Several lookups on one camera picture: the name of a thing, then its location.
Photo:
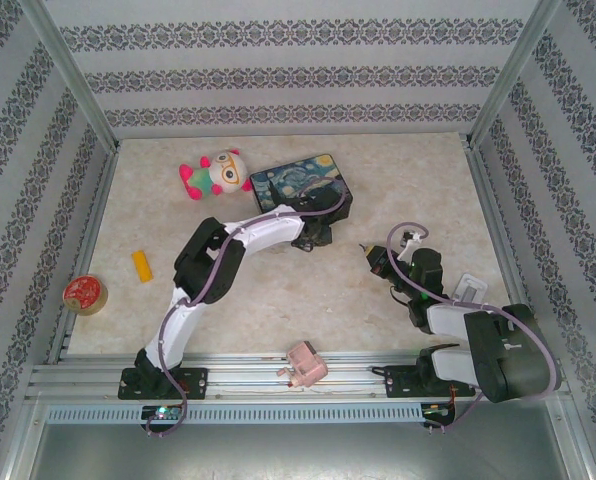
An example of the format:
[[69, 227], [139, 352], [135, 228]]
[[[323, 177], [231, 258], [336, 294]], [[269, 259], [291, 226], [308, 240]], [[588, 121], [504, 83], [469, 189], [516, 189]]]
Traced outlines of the starry night painted box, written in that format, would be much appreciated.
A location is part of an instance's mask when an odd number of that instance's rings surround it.
[[250, 180], [261, 213], [293, 198], [308, 199], [308, 211], [324, 210], [335, 205], [342, 193], [344, 203], [329, 214], [330, 222], [346, 219], [351, 210], [353, 196], [330, 154], [268, 168], [251, 174]]

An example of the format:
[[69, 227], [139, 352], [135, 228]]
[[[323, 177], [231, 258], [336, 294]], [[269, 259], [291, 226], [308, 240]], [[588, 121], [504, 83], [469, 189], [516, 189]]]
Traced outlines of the white card package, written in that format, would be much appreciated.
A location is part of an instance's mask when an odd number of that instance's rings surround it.
[[451, 298], [459, 302], [482, 304], [488, 290], [488, 284], [470, 273], [465, 272], [456, 285]]

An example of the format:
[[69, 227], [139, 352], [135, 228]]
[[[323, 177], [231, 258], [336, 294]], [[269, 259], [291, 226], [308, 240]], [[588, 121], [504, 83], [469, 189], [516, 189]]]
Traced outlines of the white pink plush toy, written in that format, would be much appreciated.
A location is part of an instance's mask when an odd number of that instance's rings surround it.
[[248, 170], [238, 149], [222, 150], [213, 157], [203, 156], [196, 169], [181, 164], [178, 173], [192, 200], [252, 190]]

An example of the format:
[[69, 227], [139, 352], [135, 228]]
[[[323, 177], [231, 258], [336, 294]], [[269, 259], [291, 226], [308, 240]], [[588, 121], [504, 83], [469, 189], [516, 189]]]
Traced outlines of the pink plastic toy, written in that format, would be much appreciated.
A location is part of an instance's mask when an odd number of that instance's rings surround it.
[[329, 371], [325, 361], [309, 341], [302, 341], [287, 352], [290, 367], [277, 371], [277, 376], [287, 376], [290, 387], [309, 388], [325, 378]]

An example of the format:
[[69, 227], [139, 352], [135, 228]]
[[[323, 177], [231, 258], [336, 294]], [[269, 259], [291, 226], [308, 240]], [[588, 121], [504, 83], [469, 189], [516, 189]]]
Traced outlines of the yellow block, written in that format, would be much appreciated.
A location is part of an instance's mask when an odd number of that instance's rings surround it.
[[134, 251], [131, 257], [140, 282], [147, 283], [151, 281], [153, 273], [145, 252], [143, 250]]

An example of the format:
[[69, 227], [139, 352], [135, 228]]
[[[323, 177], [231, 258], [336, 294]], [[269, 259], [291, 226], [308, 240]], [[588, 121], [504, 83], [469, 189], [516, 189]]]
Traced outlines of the grey metal shelf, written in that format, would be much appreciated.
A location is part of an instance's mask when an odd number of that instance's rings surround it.
[[456, 427], [416, 423], [48, 425], [30, 480], [596, 480], [566, 417], [545, 405], [477, 406]]

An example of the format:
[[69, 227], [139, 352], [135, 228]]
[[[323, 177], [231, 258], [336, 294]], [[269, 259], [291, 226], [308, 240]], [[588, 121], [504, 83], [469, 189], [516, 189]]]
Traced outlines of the red tape roll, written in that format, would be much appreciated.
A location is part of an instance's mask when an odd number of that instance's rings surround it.
[[108, 290], [96, 276], [82, 275], [65, 287], [62, 298], [70, 311], [81, 316], [91, 316], [105, 306]]

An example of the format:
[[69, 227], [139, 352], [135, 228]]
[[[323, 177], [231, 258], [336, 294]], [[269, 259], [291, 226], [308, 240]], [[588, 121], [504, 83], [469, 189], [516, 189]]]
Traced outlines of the aluminium side rail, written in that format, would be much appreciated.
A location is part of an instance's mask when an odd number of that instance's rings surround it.
[[[85, 229], [82, 232], [82, 236], [80, 238], [79, 247], [74, 258], [75, 263], [71, 275], [68, 278], [68, 282], [78, 276], [88, 273], [106, 202], [109, 196], [109, 191], [111, 189], [111, 183], [113, 181], [119, 153], [120, 145], [118, 145], [114, 153], [109, 154], [105, 166], [100, 172], [100, 178], [98, 179], [96, 189], [94, 191], [95, 195], [92, 199], [90, 209], [86, 217]], [[55, 327], [53, 328], [49, 338], [49, 348], [46, 351], [46, 355], [43, 360], [44, 365], [55, 365], [58, 363], [64, 338], [67, 335], [68, 330], [71, 328], [71, 324], [75, 318], [75, 314], [71, 312], [64, 304], [63, 290], [60, 292], [59, 300], [60, 303], [58, 316], [56, 318]]]
[[461, 137], [461, 145], [492, 242], [502, 280], [502, 288], [504, 289], [504, 293], [500, 293], [499, 288], [494, 287], [492, 281], [488, 281], [489, 289], [485, 296], [485, 302], [499, 307], [519, 303], [525, 304], [532, 309], [536, 322], [539, 322], [539, 316], [535, 311], [532, 300], [525, 291], [520, 269], [514, 256], [512, 242], [508, 238], [504, 218], [500, 212], [483, 159], [479, 151], [472, 147], [466, 138]]

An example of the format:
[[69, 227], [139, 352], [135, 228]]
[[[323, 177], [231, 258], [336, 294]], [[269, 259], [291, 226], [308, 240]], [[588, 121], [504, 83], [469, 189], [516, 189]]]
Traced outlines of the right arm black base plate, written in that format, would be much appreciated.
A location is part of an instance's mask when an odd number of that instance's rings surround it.
[[452, 394], [459, 398], [475, 396], [475, 389], [468, 384], [441, 380], [435, 374], [424, 379], [414, 365], [374, 367], [372, 372], [383, 376], [388, 398], [449, 398]]

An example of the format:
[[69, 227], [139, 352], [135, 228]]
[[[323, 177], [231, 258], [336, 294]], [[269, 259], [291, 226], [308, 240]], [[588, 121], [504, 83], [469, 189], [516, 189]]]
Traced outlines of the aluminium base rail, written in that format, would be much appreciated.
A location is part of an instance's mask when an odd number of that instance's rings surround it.
[[[187, 354], [185, 367], [208, 370], [207, 404], [387, 402], [384, 380], [373, 367], [408, 365], [415, 350], [323, 352], [329, 374], [311, 388], [291, 388], [277, 372], [288, 362], [282, 353]], [[32, 368], [23, 399], [27, 403], [117, 403], [122, 370], [132, 356], [67, 355], [55, 365]]]

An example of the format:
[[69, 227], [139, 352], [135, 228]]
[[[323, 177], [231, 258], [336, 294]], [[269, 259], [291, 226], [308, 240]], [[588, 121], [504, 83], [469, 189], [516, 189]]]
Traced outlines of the aluminium corner post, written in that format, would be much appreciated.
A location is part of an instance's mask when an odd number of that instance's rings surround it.
[[494, 82], [470, 132], [461, 136], [465, 149], [472, 150], [484, 139], [509, 92], [519, 78], [532, 51], [549, 25], [562, 0], [538, 0], [514, 45], [500, 75]]
[[17, 0], [107, 152], [118, 140], [44, 0]]

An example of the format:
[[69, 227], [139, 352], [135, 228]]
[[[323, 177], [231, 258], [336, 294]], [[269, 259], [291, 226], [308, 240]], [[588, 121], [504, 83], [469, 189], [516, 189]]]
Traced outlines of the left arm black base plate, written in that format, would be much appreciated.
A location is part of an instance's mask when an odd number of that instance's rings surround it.
[[[203, 400], [206, 396], [208, 370], [177, 368], [170, 372], [187, 399]], [[122, 371], [118, 387], [120, 400], [181, 400], [179, 389], [160, 370], [140, 372], [137, 368]]]

